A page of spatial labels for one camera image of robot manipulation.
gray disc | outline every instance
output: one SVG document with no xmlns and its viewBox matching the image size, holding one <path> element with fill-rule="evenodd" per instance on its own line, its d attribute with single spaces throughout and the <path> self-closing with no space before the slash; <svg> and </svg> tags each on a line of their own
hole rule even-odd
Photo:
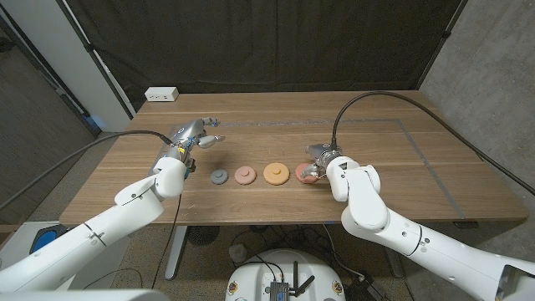
<svg viewBox="0 0 535 301">
<path fill-rule="evenodd" d="M 210 180 L 212 183 L 221 185 L 226 182 L 228 179 L 228 172 L 225 170 L 214 170 L 210 175 Z"/>
</svg>

black curtain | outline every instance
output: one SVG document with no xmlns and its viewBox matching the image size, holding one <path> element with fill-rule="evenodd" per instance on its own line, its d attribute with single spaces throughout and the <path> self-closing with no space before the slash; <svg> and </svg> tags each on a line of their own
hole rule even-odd
<svg viewBox="0 0 535 301">
<path fill-rule="evenodd" d="M 181 93 L 415 89 L 461 0 L 68 0 L 138 110 Z"/>
</svg>

blue object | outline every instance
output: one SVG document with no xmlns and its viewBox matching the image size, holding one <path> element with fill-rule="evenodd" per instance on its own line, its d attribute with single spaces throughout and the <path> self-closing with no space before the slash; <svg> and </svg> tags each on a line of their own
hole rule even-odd
<svg viewBox="0 0 535 301">
<path fill-rule="evenodd" d="M 43 233 L 40 237 L 38 237 L 37 241 L 35 242 L 35 245 L 33 246 L 31 253 L 39 250 L 41 247 L 46 246 L 47 244 L 49 244 L 56 238 L 57 238 L 57 233 L 54 230 Z"/>
<path fill-rule="evenodd" d="M 193 138 L 187 137 L 186 148 L 189 149 L 192 144 L 193 144 Z"/>
</svg>

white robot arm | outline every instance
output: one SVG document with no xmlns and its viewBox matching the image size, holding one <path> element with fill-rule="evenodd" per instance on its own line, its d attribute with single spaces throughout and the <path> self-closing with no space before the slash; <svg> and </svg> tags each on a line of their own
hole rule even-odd
<svg viewBox="0 0 535 301">
<path fill-rule="evenodd" d="M 403 254 L 476 300 L 527 300 L 535 294 L 535 263 L 484 252 L 390 210 L 380 198 L 373 166 L 359 166 L 330 145 L 311 145 L 316 162 L 305 176 L 327 176 L 333 197 L 348 202 L 342 213 L 347 232 Z"/>
<path fill-rule="evenodd" d="M 161 201 L 179 196 L 188 169 L 194 171 L 191 148 L 207 148 L 224 139 L 206 136 L 203 125 L 218 124 L 205 118 L 181 128 L 166 156 L 156 163 L 155 175 L 127 186 L 115 196 L 115 206 L 2 270 L 0 293 L 56 289 L 107 246 L 153 222 L 164 211 Z"/>
</svg>

cable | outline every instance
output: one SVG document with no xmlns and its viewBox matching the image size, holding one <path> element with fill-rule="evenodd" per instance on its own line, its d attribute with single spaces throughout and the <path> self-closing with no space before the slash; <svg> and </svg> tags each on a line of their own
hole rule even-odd
<svg viewBox="0 0 535 301">
<path fill-rule="evenodd" d="M 283 239 L 284 239 L 284 236 L 280 235 L 277 231 L 275 231 L 274 226 L 269 225 L 269 226 L 267 226 L 267 227 L 269 227 L 269 228 L 271 229 L 271 231 L 273 231 L 273 233 L 275 233 L 275 235 L 277 235 L 277 237 L 278 237 L 279 240 L 283 240 Z"/>
<path fill-rule="evenodd" d="M 261 259 L 260 256 L 258 256 L 258 254 L 255 255 L 255 256 L 256 256 L 258 259 L 260 259 L 261 262 L 266 263 L 266 264 L 272 264 L 272 265 L 274 265 L 275 267 L 277 267 L 278 270 L 281 271 L 281 282 L 284 283 L 284 272 L 283 272 L 283 270 L 281 269 L 281 267 L 279 267 L 279 266 L 278 266 L 277 264 L 275 264 L 275 263 L 267 263 L 265 260 Z"/>
<path fill-rule="evenodd" d="M 334 251 L 334 243 L 333 243 L 333 239 L 331 238 L 331 233 L 329 233 L 329 230 L 327 229 L 327 227 L 325 225 L 323 225 L 323 226 L 324 226 L 324 229 L 325 229 L 325 231 L 327 233 L 327 236 L 329 236 L 329 241 L 331 242 L 331 248 L 333 249 L 334 259 L 336 259 L 336 262 L 338 263 L 338 265 L 340 267 L 342 267 L 343 269 L 345 269 L 346 271 L 348 271 L 348 272 L 354 273 L 355 275 L 359 275 L 359 281 L 361 281 L 361 282 L 364 281 L 366 279 L 366 277 L 363 274 L 361 274 L 361 273 L 359 273 L 357 271 L 354 271 L 351 268 L 348 268 L 348 267 L 344 266 L 339 261 L 338 256 L 336 256 L 336 252 Z"/>
<path fill-rule="evenodd" d="M 86 288 L 90 287 L 91 285 L 97 283 L 98 281 L 100 281 L 100 280 L 106 278 L 107 276 L 111 275 L 112 273 L 117 273 L 117 272 L 120 272 L 120 271 L 134 271 L 134 272 L 136 272 L 136 273 L 138 274 L 138 276 L 140 276 L 140 288 L 143 288 L 143 278 L 141 277 L 141 273 L 140 273 L 140 271 L 136 270 L 135 268 L 120 268 L 120 269 L 118 269 L 118 270 L 115 270 L 115 271 L 113 271 L 113 272 L 109 272 L 109 273 L 105 274 L 104 276 L 102 276 L 102 277 L 100 277 L 100 278 L 94 280 L 92 283 L 86 285 L 86 286 L 85 286 L 84 288 L 82 288 L 82 289 L 86 289 Z"/>
<path fill-rule="evenodd" d="M 271 267 L 268 265 L 268 263 L 266 262 L 247 262 L 247 263 L 244 263 L 242 264 L 240 267 L 246 265 L 246 264 L 251 264 L 251 263 L 261 263 L 261 264 L 265 264 L 267 268 L 269 268 L 269 270 L 271 271 L 271 273 L 273 274 L 273 281 L 274 282 L 277 282 L 277 277 L 275 276 L 275 272 L 271 269 Z"/>
<path fill-rule="evenodd" d="M 412 290 L 410 290 L 410 286 L 409 286 L 409 282 L 407 282 L 407 277 L 406 277 L 406 272 L 405 272 L 405 268 L 403 267 L 403 263 L 401 263 L 401 271 L 403 272 L 403 282 L 405 282 L 405 286 L 407 287 L 407 290 L 409 291 L 409 295 L 410 295 L 410 299 L 412 299 L 412 301 L 415 301 L 415 295 L 412 294 Z"/>
<path fill-rule="evenodd" d="M 378 290 L 377 288 L 375 288 L 372 283 L 368 280 L 368 279 L 365 279 L 365 282 L 369 285 L 370 288 L 372 288 L 379 296 L 381 296 L 381 300 L 386 300 L 386 301 L 392 301 L 390 300 L 390 298 L 386 297 L 386 293 L 385 293 L 385 296 L 383 296 Z"/>
<path fill-rule="evenodd" d="M 160 271 L 161 263 L 164 261 L 164 256 L 166 255 L 167 248 L 169 247 L 169 242 L 171 242 L 171 238 L 173 237 L 173 232 L 175 231 L 175 225 L 176 225 L 176 218 L 178 217 L 178 211 L 181 209 L 181 201 L 182 201 L 182 195 L 178 197 L 178 207 L 176 208 L 175 220 L 173 221 L 173 228 L 171 229 L 169 238 L 167 238 L 166 247 L 164 247 L 164 252 L 161 254 L 160 261 L 158 262 L 158 268 L 156 268 L 156 273 L 154 275 L 154 279 L 152 279 L 152 285 L 150 286 L 150 289 L 154 289 L 154 286 L 156 284 L 156 279 L 158 278 L 158 272 Z"/>
<path fill-rule="evenodd" d="M 12 202 L 15 202 L 15 200 L 17 200 L 17 198 L 19 198 L 24 192 L 26 192 L 28 189 L 32 188 L 37 182 L 41 181 L 44 177 L 46 177 L 48 174 L 50 174 L 52 171 L 54 171 L 56 168 L 60 167 L 63 163 L 65 163 L 66 161 L 69 161 L 70 159 L 74 158 L 75 156 L 77 156 L 78 154 L 88 150 L 90 147 L 92 146 L 95 146 L 95 145 L 98 145 L 100 142 L 102 141 L 106 141 L 106 140 L 109 140 L 111 138 L 115 138 L 115 137 L 118 137 L 118 136 L 122 136 L 122 135 L 133 135 L 133 134 L 150 134 L 150 135 L 156 135 L 158 136 L 160 139 L 162 139 L 167 145 L 171 144 L 171 140 L 169 138 L 167 138 L 165 135 L 162 135 L 158 132 L 154 132 L 152 130 L 128 130 L 128 131 L 124 131 L 124 132 L 120 132 L 120 133 L 115 133 L 115 134 L 112 134 L 112 135 L 109 135 L 109 136 L 106 136 L 106 137 L 103 137 L 103 138 L 100 138 L 100 139 L 97 139 L 91 143 L 89 143 L 88 145 L 82 147 L 81 149 L 75 151 L 74 153 L 66 156 L 65 158 L 63 158 L 60 162 L 54 164 L 52 167 L 48 168 L 45 172 L 43 172 L 41 175 L 39 175 L 38 177 L 36 177 L 35 179 L 33 179 L 33 181 L 29 182 L 23 189 L 21 189 L 19 192 L 15 193 L 14 196 L 11 196 L 7 201 L 5 201 L 2 205 L 0 205 L 0 210 L 2 210 L 3 208 L 7 207 L 9 204 L 11 204 Z"/>
<path fill-rule="evenodd" d="M 435 113 L 431 112 L 431 110 L 427 109 L 424 105 L 421 105 L 419 104 L 418 102 L 416 102 L 415 100 L 407 97 L 407 96 L 404 96 L 404 95 L 401 95 L 401 94 L 397 94 L 397 93 L 392 93 L 392 92 L 388 92 L 388 91 L 371 91 L 371 92 L 367 92 L 367 93 L 364 93 L 364 94 L 361 94 L 355 98 L 353 98 L 352 100 L 350 100 L 343 108 L 342 110 L 338 113 L 338 116 L 336 116 L 336 120 L 334 121 L 334 126 L 333 126 L 333 137 L 331 138 L 331 150 L 336 150 L 337 148 L 337 145 L 336 145 L 336 130 L 338 129 L 338 123 L 340 122 L 340 118 L 342 118 L 342 114 L 352 105 L 354 104 L 357 100 L 359 99 L 363 99 L 364 97 L 368 97 L 368 96 L 372 96 L 372 95 L 387 95 L 387 96 L 392 96 L 392 97 L 396 97 L 397 99 L 402 99 L 418 108 L 420 108 L 421 110 L 423 110 L 424 112 L 426 112 L 429 116 L 431 116 L 434 120 L 436 120 L 439 124 L 441 124 L 442 126 L 444 126 L 444 128 L 446 130 L 448 130 L 450 133 L 452 133 L 458 140 L 460 140 L 462 143 L 464 143 L 466 146 L 468 146 L 471 150 L 473 150 L 474 152 L 476 152 L 476 154 L 478 156 L 480 156 L 482 159 L 484 159 L 485 161 L 491 163 L 491 165 L 493 165 L 494 167 L 496 167 L 499 171 L 503 172 L 506 176 L 510 177 L 511 179 L 513 179 L 516 183 L 518 183 L 518 185 L 524 187 L 526 190 L 528 190 L 531 194 L 533 194 L 535 196 L 535 188 L 529 186 L 526 182 L 522 181 L 519 177 L 515 176 L 512 172 L 508 171 L 505 167 L 501 166 L 500 164 L 498 164 L 496 161 L 494 161 L 491 157 L 487 156 L 484 152 L 482 152 L 481 150 L 479 150 L 477 147 L 475 147 L 472 143 L 470 143 L 468 140 L 466 140 L 465 138 L 463 138 L 459 133 L 457 133 L 455 130 L 453 130 L 453 128 L 451 128 L 444 120 L 442 120 L 439 116 L 437 116 Z"/>
<path fill-rule="evenodd" d="M 329 243 L 328 243 L 328 246 L 327 247 L 322 247 L 319 243 L 317 243 L 317 246 L 315 247 L 309 240 L 308 240 L 308 235 L 306 234 L 305 230 L 309 230 L 309 231 L 312 231 L 314 234 L 317 235 L 316 239 L 314 242 L 317 243 L 318 239 L 322 238 L 324 239 L 326 242 L 328 242 L 329 240 L 326 238 L 326 237 L 323 237 L 321 235 L 319 235 L 314 229 L 310 228 L 310 227 L 299 227 L 299 229 L 296 229 L 296 230 L 292 230 L 290 231 L 288 234 L 286 234 L 287 236 L 290 236 L 290 241 L 291 242 L 296 242 L 297 243 L 304 243 L 306 242 L 308 245 L 309 245 L 309 248 L 311 248 L 312 250 L 316 251 L 317 253 L 323 255 L 327 261 L 329 262 L 329 265 L 332 265 L 333 264 L 333 261 L 331 260 L 331 258 L 329 256 L 326 256 L 325 253 L 329 254 L 331 253 L 331 250 L 330 250 L 330 246 L 329 246 Z M 294 232 L 297 232 L 298 233 L 298 236 L 295 237 L 294 235 L 292 235 Z"/>
<path fill-rule="evenodd" d="M 297 248 L 297 249 L 307 249 L 307 252 L 311 252 L 312 251 L 315 251 L 317 254 L 323 256 L 326 260 L 327 260 L 327 263 L 329 263 L 329 266 L 332 267 L 333 266 L 333 259 L 329 257 L 329 255 L 332 255 L 331 253 L 331 250 L 329 248 L 329 246 L 327 247 L 322 247 L 319 243 L 318 243 L 318 240 L 320 238 L 324 239 L 327 244 L 329 245 L 328 243 L 328 239 L 324 236 L 322 236 L 321 234 L 319 234 L 315 229 L 311 228 L 311 227 L 300 227 L 299 229 L 296 229 L 296 230 L 292 230 L 290 232 L 286 232 L 284 231 L 284 228 L 282 226 L 279 226 L 281 232 L 283 233 L 282 235 L 282 238 L 281 238 L 281 235 L 275 231 L 274 227 L 272 227 L 272 231 L 279 237 L 279 241 L 278 242 L 275 242 L 276 243 L 280 243 L 280 242 L 285 242 L 287 243 L 287 245 L 289 245 L 290 247 L 292 248 Z M 314 242 L 316 242 L 317 246 L 319 247 L 315 247 L 309 240 L 308 240 L 308 236 L 306 234 L 304 234 L 304 231 L 305 230 L 310 230 L 312 232 L 314 232 L 314 234 L 317 235 L 316 239 L 314 240 Z M 296 242 L 296 239 L 293 239 L 292 237 L 290 237 L 290 235 L 292 235 L 293 232 L 302 232 L 303 235 L 305 237 L 305 242 L 309 245 L 309 247 L 306 247 L 304 246 L 303 244 L 298 244 L 297 246 L 298 247 L 295 247 L 294 243 Z"/>
<path fill-rule="evenodd" d="M 409 284 L 407 283 L 407 278 L 403 277 L 403 282 L 405 282 L 405 286 L 407 287 L 407 290 L 409 291 L 410 299 L 412 301 L 415 301 L 415 295 L 413 295 L 412 291 L 410 290 Z"/>
<path fill-rule="evenodd" d="M 243 235 L 243 234 L 249 233 L 249 232 L 251 232 L 251 233 L 256 233 L 256 234 L 260 235 L 260 236 L 262 237 L 262 240 L 264 241 L 264 245 L 265 245 L 266 247 L 269 247 L 269 245 L 268 245 L 268 241 L 266 240 L 266 238 L 265 238 L 261 233 L 254 232 L 253 230 L 245 230 L 245 231 L 243 231 L 243 232 L 238 233 L 238 234 L 234 237 L 234 239 L 232 239 L 231 246 L 234 245 L 234 242 L 236 241 L 236 239 L 237 239 L 238 237 L 240 237 L 240 236 Z"/>
</svg>

